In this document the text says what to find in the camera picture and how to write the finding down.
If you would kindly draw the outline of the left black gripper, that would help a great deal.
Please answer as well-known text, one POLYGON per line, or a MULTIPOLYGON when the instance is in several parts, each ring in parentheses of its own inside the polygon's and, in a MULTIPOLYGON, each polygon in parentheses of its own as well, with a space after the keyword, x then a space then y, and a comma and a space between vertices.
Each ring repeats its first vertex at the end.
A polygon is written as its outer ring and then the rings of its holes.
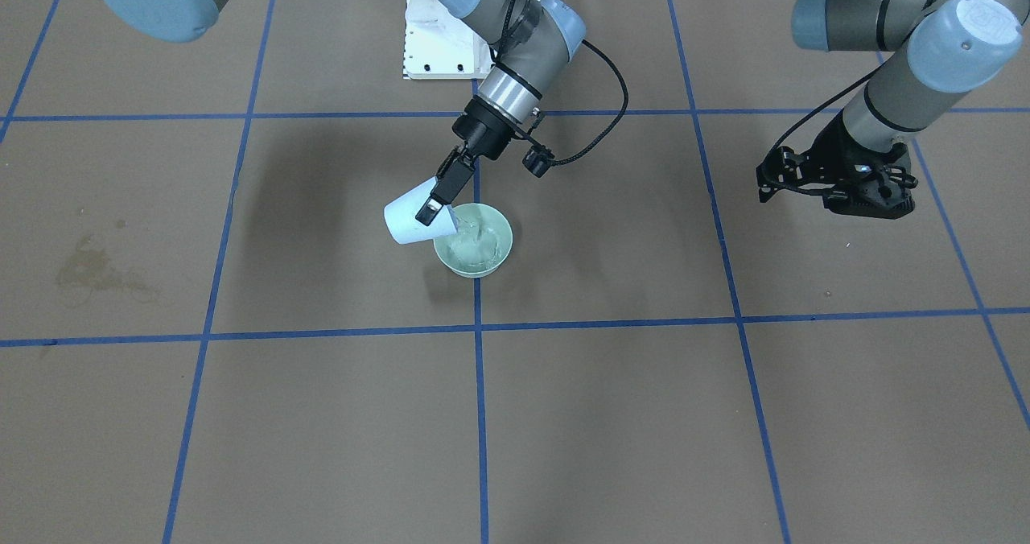
POLYGON ((897 136, 884 149, 871 149, 857 141, 838 113, 809 148, 809 179, 824 184, 860 184, 879 175, 885 182, 913 186, 908 144, 897 136))

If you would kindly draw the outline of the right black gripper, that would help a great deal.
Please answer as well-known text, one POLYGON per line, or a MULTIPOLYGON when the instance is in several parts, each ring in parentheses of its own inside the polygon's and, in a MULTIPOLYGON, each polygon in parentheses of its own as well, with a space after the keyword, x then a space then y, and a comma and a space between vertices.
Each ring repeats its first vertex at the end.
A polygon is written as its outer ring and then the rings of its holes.
POLYGON ((476 173, 476 159, 497 160, 516 137, 515 127, 486 101, 469 101, 452 132, 464 144, 443 160, 431 185, 428 197, 415 213, 415 219, 430 226, 445 206, 453 204, 476 173))

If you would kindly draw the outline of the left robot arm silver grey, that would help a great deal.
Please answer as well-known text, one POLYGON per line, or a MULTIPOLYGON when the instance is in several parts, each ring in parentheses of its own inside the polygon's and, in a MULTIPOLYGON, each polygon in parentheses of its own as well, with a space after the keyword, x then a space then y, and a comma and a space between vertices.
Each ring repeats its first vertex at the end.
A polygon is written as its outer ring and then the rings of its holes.
POLYGON ((814 141, 803 175, 821 167, 819 183, 868 177, 896 144, 1000 74, 1027 20, 1028 0, 796 0, 798 47, 889 53, 814 141))

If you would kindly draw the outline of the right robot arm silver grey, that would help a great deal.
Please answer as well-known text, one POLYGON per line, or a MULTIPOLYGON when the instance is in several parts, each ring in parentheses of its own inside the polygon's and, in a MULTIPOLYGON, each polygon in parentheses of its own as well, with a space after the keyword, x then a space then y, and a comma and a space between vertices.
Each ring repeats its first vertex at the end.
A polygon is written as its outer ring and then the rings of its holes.
MULTIPOLYGON (((473 178, 481 158, 497 159, 548 88, 574 59, 586 27, 560 0, 435 0, 492 50, 492 70, 453 126, 461 144, 439 167, 410 215, 426 228, 473 178)), ((216 24, 229 0, 103 0, 125 24, 169 43, 188 43, 216 24)))

